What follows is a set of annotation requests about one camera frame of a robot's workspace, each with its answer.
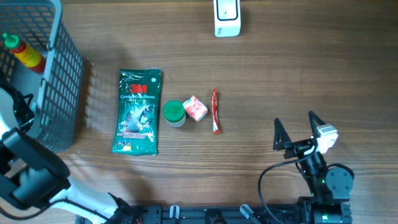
small jar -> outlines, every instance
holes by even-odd
[[[167,124],[173,128],[181,127],[185,120],[185,108],[178,100],[170,100],[163,107],[163,115]]]

green bottle cap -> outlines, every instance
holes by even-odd
[[[170,100],[163,107],[163,115],[167,121],[176,123],[185,116],[185,108],[178,100]]]
[[[9,49],[17,49],[21,46],[21,40],[16,35],[8,35],[7,33],[3,33],[2,36],[6,40],[6,47]]]

wood grain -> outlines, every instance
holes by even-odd
[[[283,161],[272,150],[279,117],[308,138],[314,110],[339,130],[325,159],[355,173],[355,223],[398,217],[398,4],[380,1],[242,1],[239,37],[214,36],[212,2],[69,4],[63,20],[85,58],[75,143],[59,154],[73,175],[132,204],[259,205],[257,179]],[[159,155],[111,153],[118,70],[164,69],[161,105],[219,95],[211,116],[179,129],[159,123]],[[294,166],[263,181],[272,203],[309,191]],[[73,223],[47,211],[29,223]],[[0,223],[12,223],[0,218]]]

red candy stick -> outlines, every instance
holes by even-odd
[[[211,109],[213,110],[213,132],[214,134],[220,133],[220,125],[218,124],[217,115],[217,90],[214,89],[213,94],[211,94]]]

basket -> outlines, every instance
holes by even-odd
[[[47,58],[44,74],[26,68],[0,41],[0,73],[34,94],[28,135],[53,152],[72,145],[83,61],[62,22],[59,0],[0,1],[0,33],[15,34]]]

